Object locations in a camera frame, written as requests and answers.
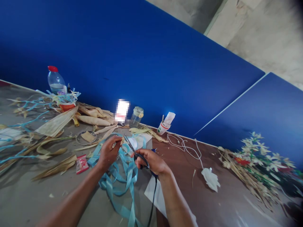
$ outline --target water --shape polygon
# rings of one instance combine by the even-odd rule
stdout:
[[[63,84],[50,84],[51,92],[55,95],[57,95],[59,91],[63,91],[63,87]]]
[[[137,128],[139,123],[141,121],[140,117],[137,117],[136,115],[132,115],[132,118],[130,119],[129,128]]]

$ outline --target black cable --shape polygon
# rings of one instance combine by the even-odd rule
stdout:
[[[147,227],[150,226],[151,220],[152,220],[152,210],[153,210],[153,208],[154,208],[155,194],[156,194],[156,188],[157,188],[157,178],[155,177],[155,179],[156,179],[156,185],[155,185],[155,191],[154,191],[154,198],[152,199],[151,214],[150,214],[150,216],[149,216],[149,220],[148,220]]]

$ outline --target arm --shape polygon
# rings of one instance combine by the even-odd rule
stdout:
[[[100,158],[96,166],[89,172],[82,183],[63,201],[63,203],[37,226],[77,226],[86,202],[103,174],[114,163],[120,148],[121,137],[113,136],[101,148]]]
[[[136,152],[144,156],[151,171],[159,176],[169,225],[171,227],[197,226],[197,223],[192,219],[191,211],[177,185],[176,179],[164,160],[151,150],[139,149]],[[140,165],[145,165],[145,162],[138,157],[136,165],[140,168]]]

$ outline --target table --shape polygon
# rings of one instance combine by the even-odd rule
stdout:
[[[8,106],[11,101],[6,98],[28,98],[34,94],[32,91],[16,88],[0,88],[0,124],[15,124],[26,122],[37,116],[28,114],[24,119],[12,114],[16,108]],[[47,118],[52,118],[56,113],[49,113]],[[33,123],[37,128],[42,122]],[[65,127],[63,136],[73,135],[84,130],[92,129],[91,125],[80,124],[75,128],[72,123]],[[193,140],[186,142],[187,146],[196,149]],[[63,175],[42,179],[32,182],[30,179],[46,168],[62,161],[79,148],[75,141],[65,141],[51,145],[51,149],[68,147],[68,151],[50,161],[25,159],[17,162],[10,170],[0,177],[0,226],[34,226],[42,217],[55,209],[66,196],[85,178],[88,171],[79,175],[75,174],[75,167],[69,169]],[[201,164],[188,153],[166,143],[152,139],[147,144],[148,148],[157,148],[157,153],[172,169],[177,183],[184,195],[189,207],[197,218],[198,226],[292,226],[294,221],[287,218],[279,206],[274,206],[274,213],[266,209],[257,199],[250,194],[243,183],[230,171],[222,167],[218,160],[219,153],[215,147],[198,143],[202,153],[204,168],[212,168],[217,174],[221,187],[218,193],[209,189],[201,175]],[[76,152],[77,156],[88,154],[88,150]],[[138,173],[138,181],[135,184],[136,216],[142,224],[147,224],[151,209],[151,202],[145,197],[144,191],[151,174],[143,169]],[[291,202],[283,195],[282,201],[290,205]],[[131,196],[127,192],[124,196],[116,198],[120,203],[130,208]],[[105,191],[96,187],[90,201],[84,211],[78,226],[119,226],[121,217],[113,210]],[[167,219],[154,209],[151,226],[168,226]],[[123,219],[120,226],[127,226],[127,220]]]

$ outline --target red packet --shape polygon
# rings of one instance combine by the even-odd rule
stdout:
[[[87,162],[86,162],[86,154],[82,155],[80,157],[77,157],[77,166],[76,166],[76,174],[84,172],[89,168]]]

